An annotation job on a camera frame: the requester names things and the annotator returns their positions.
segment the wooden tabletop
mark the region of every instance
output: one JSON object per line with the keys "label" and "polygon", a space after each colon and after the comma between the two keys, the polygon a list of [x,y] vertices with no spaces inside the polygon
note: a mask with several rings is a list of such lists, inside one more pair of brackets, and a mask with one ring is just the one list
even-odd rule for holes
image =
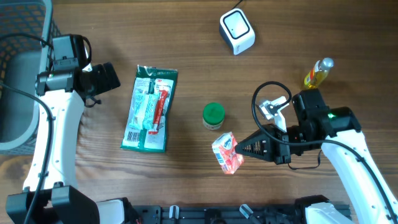
{"label": "wooden tabletop", "polygon": [[[331,108],[350,107],[363,127],[379,170],[398,196],[398,3],[394,1],[252,1],[240,5],[256,32],[254,45],[234,56],[218,32],[234,1],[58,4],[62,33],[81,34],[93,47],[93,64],[112,62],[121,87],[85,109],[76,152],[79,190],[94,201],[128,197],[134,205],[264,205],[293,203],[322,194],[350,203],[341,180],[322,155],[314,170],[245,158],[225,175],[212,142],[232,131],[238,141],[257,130],[251,97],[275,80],[293,94],[323,57],[335,60],[320,87]],[[123,151],[137,65],[178,69],[165,154]],[[270,86],[259,97],[285,92]],[[202,124],[210,102],[221,103],[220,130]],[[283,110],[297,124],[293,107]],[[294,166],[317,163],[318,150],[292,156]],[[0,222],[10,223],[6,197],[22,190],[32,156],[0,156]]]}

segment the yellow bottle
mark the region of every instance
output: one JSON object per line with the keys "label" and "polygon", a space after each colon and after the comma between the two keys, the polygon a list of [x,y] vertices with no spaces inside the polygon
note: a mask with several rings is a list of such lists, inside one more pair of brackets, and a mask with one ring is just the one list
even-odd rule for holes
{"label": "yellow bottle", "polygon": [[321,82],[328,76],[330,69],[333,67],[333,59],[324,58],[317,61],[311,72],[304,78],[303,89],[318,88]]}

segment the green jar lid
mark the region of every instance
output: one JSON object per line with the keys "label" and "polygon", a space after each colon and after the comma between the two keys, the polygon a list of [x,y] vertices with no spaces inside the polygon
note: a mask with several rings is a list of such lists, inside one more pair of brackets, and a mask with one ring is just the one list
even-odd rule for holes
{"label": "green jar lid", "polygon": [[225,110],[219,103],[209,103],[203,110],[203,119],[210,125],[217,125],[224,121]]}

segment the package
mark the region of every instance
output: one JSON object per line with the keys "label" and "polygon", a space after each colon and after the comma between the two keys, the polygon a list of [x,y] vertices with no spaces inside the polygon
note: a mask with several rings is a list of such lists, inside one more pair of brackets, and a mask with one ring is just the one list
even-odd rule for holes
{"label": "package", "polygon": [[225,174],[234,174],[244,162],[243,156],[235,152],[237,144],[234,135],[230,132],[221,135],[211,145]]}
{"label": "package", "polygon": [[167,113],[177,84],[173,69],[137,66],[122,149],[165,152]]}

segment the plastic basket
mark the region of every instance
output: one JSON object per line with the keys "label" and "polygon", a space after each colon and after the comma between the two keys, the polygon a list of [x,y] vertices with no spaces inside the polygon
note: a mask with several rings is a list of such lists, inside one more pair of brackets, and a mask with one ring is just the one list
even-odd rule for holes
{"label": "plastic basket", "polygon": [[[2,0],[0,35],[23,32],[52,42],[61,33],[51,0]],[[49,70],[52,49],[27,37],[0,42],[0,82],[35,94],[36,75]],[[33,154],[39,104],[0,87],[0,154]]]}

